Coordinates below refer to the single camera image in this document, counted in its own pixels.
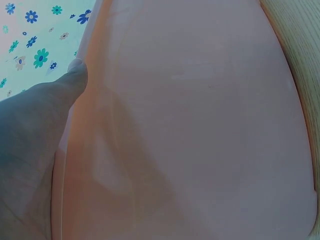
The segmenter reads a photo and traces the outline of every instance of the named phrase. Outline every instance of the wooden surface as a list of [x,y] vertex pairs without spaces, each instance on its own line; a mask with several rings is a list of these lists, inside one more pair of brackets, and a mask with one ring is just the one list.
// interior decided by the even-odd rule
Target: wooden surface
[[[320,193],[320,1],[261,0],[289,63],[306,120],[314,187]],[[319,207],[310,239],[320,239]]]

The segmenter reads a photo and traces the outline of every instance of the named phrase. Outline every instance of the blue flower print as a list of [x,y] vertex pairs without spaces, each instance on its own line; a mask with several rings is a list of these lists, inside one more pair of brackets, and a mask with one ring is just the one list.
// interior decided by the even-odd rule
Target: blue flower print
[[2,27],[2,31],[3,31],[5,34],[7,34],[7,33],[9,32],[8,26],[7,26],[7,25],[4,25],[4,26]]
[[31,47],[32,44],[34,44],[34,43],[36,42],[36,39],[37,39],[36,36],[32,37],[32,38],[28,41],[28,43],[26,44],[26,47],[27,47],[27,48]]
[[12,45],[10,46],[10,49],[9,49],[9,53],[13,52],[15,50],[15,48],[18,46],[18,41],[14,41],[12,43]]
[[51,70],[53,70],[53,69],[55,69],[55,68],[56,68],[56,66],[57,66],[57,63],[56,63],[56,62],[54,62],[54,63],[52,63],[52,64],[51,64],[50,69],[51,69]]
[[14,13],[14,9],[16,8],[16,6],[12,3],[8,3],[7,5],[5,5],[5,10],[7,10],[6,12],[11,15]]
[[25,18],[26,18],[26,21],[29,23],[31,23],[31,24],[33,24],[34,22],[36,22],[37,21],[37,18],[38,18],[38,15],[37,15],[37,13],[35,12],[35,11],[29,11],[29,12],[26,12],[25,13]]
[[84,14],[79,15],[79,19],[77,20],[77,22],[80,22],[80,24],[84,24],[89,20],[90,15],[91,15],[91,10],[88,9],[87,11],[85,11]]
[[1,82],[0,82],[0,89],[2,89],[4,87],[4,85],[6,84],[7,79],[4,78]]

